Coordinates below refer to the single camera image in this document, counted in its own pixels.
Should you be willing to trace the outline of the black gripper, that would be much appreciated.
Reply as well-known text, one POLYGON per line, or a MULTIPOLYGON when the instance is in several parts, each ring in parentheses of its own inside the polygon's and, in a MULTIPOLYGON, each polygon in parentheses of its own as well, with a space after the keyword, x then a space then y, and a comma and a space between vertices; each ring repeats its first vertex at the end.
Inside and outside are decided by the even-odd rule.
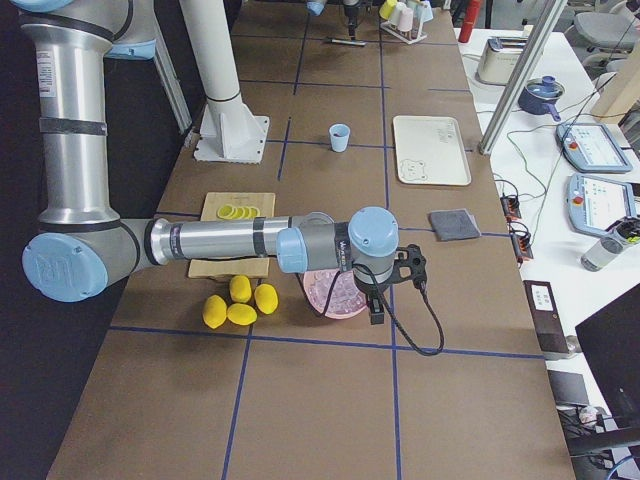
POLYGON ((361 5, 360 0, 342 0, 344 14, 348 17, 348 34, 351 39, 356 38, 358 27, 358 13, 361 5))
POLYGON ((357 288, 367 297, 370 324, 383 325, 385 308, 382 298, 389 286, 388 280, 392 276, 392 270, 376 272, 369 267, 354 267, 353 275, 357 288))

